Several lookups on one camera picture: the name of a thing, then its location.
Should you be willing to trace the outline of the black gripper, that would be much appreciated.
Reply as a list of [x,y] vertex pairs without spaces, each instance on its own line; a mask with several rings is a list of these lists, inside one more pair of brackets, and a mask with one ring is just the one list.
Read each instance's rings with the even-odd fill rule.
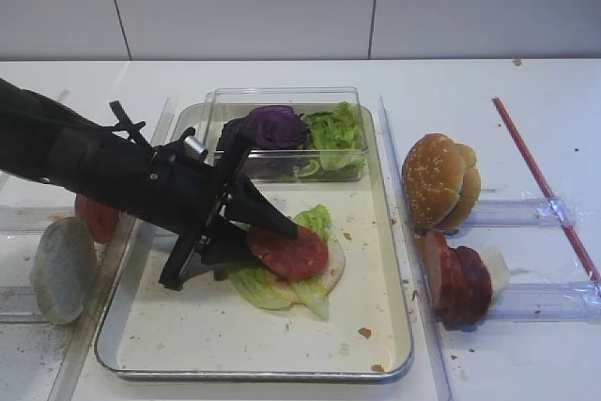
[[[116,207],[130,215],[177,234],[177,241],[162,269],[159,283],[181,289],[193,254],[204,265],[255,262],[247,232],[229,221],[258,226],[284,238],[296,238],[298,227],[279,211],[246,175],[239,175],[252,147],[240,134],[213,166],[194,150],[194,131],[175,142],[152,147],[114,100],[110,108],[129,140],[111,156],[119,162],[109,179]],[[223,205],[224,217],[220,214]]]

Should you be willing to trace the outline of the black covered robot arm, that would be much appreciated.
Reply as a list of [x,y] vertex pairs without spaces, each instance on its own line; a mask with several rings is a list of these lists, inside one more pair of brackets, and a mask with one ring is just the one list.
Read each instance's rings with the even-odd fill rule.
[[1,169],[63,187],[177,234],[159,279],[180,290],[194,254],[216,265],[251,257],[239,223],[295,239],[298,227],[274,207],[241,168],[254,147],[243,133],[215,165],[188,128],[151,145],[121,104],[114,126],[101,126],[56,100],[1,83]]

